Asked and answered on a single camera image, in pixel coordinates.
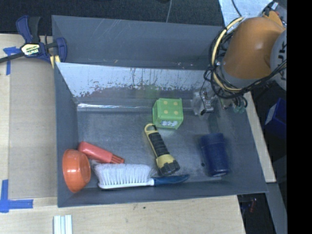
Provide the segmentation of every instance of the wooden table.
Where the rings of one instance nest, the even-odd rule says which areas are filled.
[[[6,56],[5,47],[20,47],[24,43],[20,35],[0,34],[0,58]],[[39,60],[20,58],[12,61],[14,65],[42,65],[48,63]],[[13,176],[9,171],[10,150],[10,76],[5,75],[6,63],[0,64],[0,180]],[[259,153],[266,182],[275,182],[272,164],[263,138],[260,123],[250,94],[247,108],[251,129]],[[45,194],[46,184],[38,186]],[[130,203],[88,207],[58,208],[56,196],[42,196],[34,199],[33,209],[10,210],[0,213],[0,233],[4,234],[50,234],[55,215],[72,215],[73,233],[210,233],[244,234],[244,224],[237,196],[222,196],[167,202]]]

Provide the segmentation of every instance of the blue brush handle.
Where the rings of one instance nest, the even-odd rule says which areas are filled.
[[[154,186],[158,185],[168,185],[168,184],[178,184],[187,180],[190,175],[180,175],[180,176],[166,176],[166,177],[153,177]]]

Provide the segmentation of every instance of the blue tape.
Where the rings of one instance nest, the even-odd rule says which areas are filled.
[[[17,47],[8,47],[4,48],[3,51],[7,54],[7,56],[10,56],[11,54],[18,54],[21,52],[21,50]],[[11,73],[11,61],[7,61],[6,63],[6,75],[8,76]]]
[[[32,209],[34,201],[33,199],[8,199],[8,184],[8,179],[2,181],[0,213],[8,213],[11,209]]]

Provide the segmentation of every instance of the label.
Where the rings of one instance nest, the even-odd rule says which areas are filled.
[[[39,44],[26,44],[21,48],[21,50],[26,56],[32,56],[39,53],[40,46]]]
[[[178,125],[178,122],[176,120],[175,121],[162,120],[161,125],[163,127],[175,127]]]
[[[273,118],[275,108],[276,108],[276,104],[269,110],[267,120],[265,121],[265,125],[268,124]]]

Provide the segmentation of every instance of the blue clamp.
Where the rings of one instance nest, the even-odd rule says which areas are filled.
[[[19,48],[19,52],[12,55],[0,58],[0,63],[10,61],[19,57],[37,58],[47,63],[51,63],[51,54],[49,48],[58,48],[58,57],[61,62],[64,62],[67,57],[67,45],[64,38],[57,38],[54,42],[44,44],[40,42],[40,37],[37,35],[38,23],[40,17],[22,16],[16,21],[16,27],[19,34],[24,38],[25,43]]]
[[[8,213],[11,209],[32,209],[33,199],[8,199],[8,179],[2,181],[0,213]]]
[[[11,54],[18,54],[21,52],[21,50],[17,47],[8,47],[4,48],[3,51],[10,56]],[[11,61],[9,60],[6,63],[6,75],[8,76],[11,73]]]

